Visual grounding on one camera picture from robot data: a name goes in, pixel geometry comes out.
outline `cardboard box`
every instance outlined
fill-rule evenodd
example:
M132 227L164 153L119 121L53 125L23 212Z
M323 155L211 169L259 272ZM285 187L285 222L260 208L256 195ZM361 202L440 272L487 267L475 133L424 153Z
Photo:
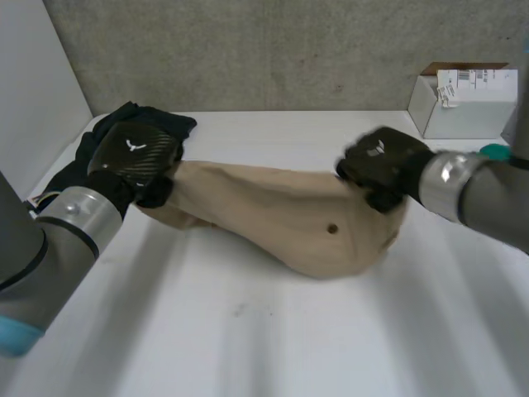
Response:
M436 75L431 75L431 67L425 70L417 78L407 109L422 136L499 137L516 106L517 71L500 69L504 64L494 65L499 67L437 68Z

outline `gray wall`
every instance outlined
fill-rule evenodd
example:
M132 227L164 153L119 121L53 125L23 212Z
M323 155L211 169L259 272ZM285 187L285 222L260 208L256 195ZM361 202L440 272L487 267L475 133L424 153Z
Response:
M522 64L527 0L45 0L94 114L404 109L432 61Z

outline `black garment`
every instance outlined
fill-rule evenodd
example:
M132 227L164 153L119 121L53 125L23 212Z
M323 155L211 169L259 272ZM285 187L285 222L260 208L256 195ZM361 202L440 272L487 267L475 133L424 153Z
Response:
M127 102L115 112L110 113L97 122L92 132L83 134L81 143L75 152L75 160L66 165L51 179L43 194L61 192L70 186L86 185L88 181L88 164L94 152L110 129L121 121L159 128L179 142L187 139L189 133L197 126L196 120L191 117L179 116L149 106L142 107L135 103ZM182 154L183 151L180 151L176 160L180 160ZM55 196L52 196L39 202L37 212L42 211L54 198Z

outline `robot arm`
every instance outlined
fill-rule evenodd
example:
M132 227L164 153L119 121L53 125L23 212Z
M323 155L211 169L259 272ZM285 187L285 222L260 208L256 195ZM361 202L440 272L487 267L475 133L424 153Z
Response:
M382 213L409 195L433 213L529 252L529 79L522 92L509 161L433 153L383 127L348 148L336 171L371 188L367 201Z
M156 207L172 190L163 173L181 142L119 122L95 152L84 186L63 191L35 222L0 174L0 354L27 353L51 325L133 201Z

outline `beige fabric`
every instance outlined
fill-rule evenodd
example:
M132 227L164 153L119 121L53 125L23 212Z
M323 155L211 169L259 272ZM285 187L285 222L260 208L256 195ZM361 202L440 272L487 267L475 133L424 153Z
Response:
M141 211L180 229L216 224L317 278L373 265L406 211L405 204L389 215L374 211L360 188L331 173L182 161L173 177L165 206Z

